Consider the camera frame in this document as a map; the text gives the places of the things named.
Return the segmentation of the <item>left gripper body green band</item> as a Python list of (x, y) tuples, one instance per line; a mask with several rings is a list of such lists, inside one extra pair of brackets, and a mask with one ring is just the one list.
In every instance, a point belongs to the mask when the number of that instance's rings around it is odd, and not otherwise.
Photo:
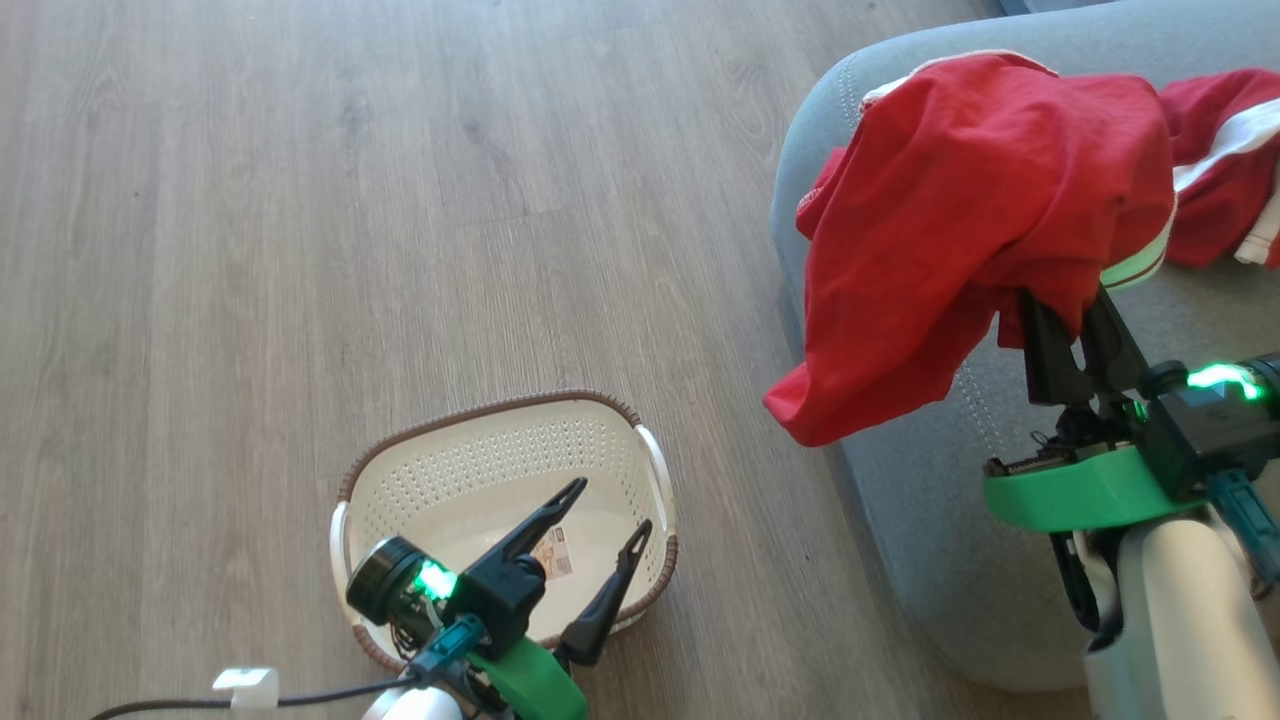
[(385, 538), (355, 569), (346, 602), (408, 643), (407, 673), (431, 685), (453, 673), (479, 676), (481, 708), (515, 719), (584, 719), (588, 701), (556, 656), (529, 638), (545, 594), (538, 570), (492, 551), (454, 573), (403, 537)]

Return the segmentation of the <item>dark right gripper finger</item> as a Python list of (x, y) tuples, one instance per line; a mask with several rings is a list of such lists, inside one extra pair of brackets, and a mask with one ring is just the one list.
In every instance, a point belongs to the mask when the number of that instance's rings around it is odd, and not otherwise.
[(1149, 364), (1103, 286), (1083, 314), (1079, 342), (1085, 360), (1085, 400), (1137, 389)]
[(1027, 396), (1036, 406), (1073, 406), (1094, 397), (1091, 378), (1079, 368), (1068, 328), (1052, 307), (1029, 291), (1020, 292)]

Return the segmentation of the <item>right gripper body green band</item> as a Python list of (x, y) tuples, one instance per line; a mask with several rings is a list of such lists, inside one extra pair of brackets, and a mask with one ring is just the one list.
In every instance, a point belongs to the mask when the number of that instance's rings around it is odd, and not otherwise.
[(1277, 355), (1188, 372), (1151, 368), (1128, 443), (989, 465), (988, 510), (1044, 534), (1128, 527), (1203, 503), (1216, 475), (1256, 480), (1277, 459)]

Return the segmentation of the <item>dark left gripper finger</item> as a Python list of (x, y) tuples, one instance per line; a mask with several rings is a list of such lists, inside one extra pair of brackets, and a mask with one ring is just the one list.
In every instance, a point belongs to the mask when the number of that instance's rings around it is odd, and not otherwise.
[(570, 512), (588, 487), (586, 477), (576, 477), (516, 525), (494, 548), (500, 568), (545, 571), (535, 550), (547, 533)]
[(599, 661), (637, 570), (653, 523), (644, 520), (617, 553), (614, 570), (577, 618), (559, 635), (559, 665), (593, 667)]

